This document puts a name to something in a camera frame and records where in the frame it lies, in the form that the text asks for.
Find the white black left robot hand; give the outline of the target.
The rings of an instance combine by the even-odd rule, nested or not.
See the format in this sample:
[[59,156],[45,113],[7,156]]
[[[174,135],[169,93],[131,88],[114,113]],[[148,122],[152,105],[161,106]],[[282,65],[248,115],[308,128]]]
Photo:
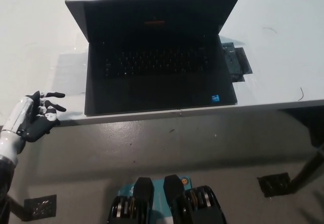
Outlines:
[[35,142],[50,133],[52,128],[60,124],[57,112],[66,111],[66,108],[52,103],[50,97],[64,98],[65,94],[36,91],[24,96],[16,104],[2,129],[27,142]]

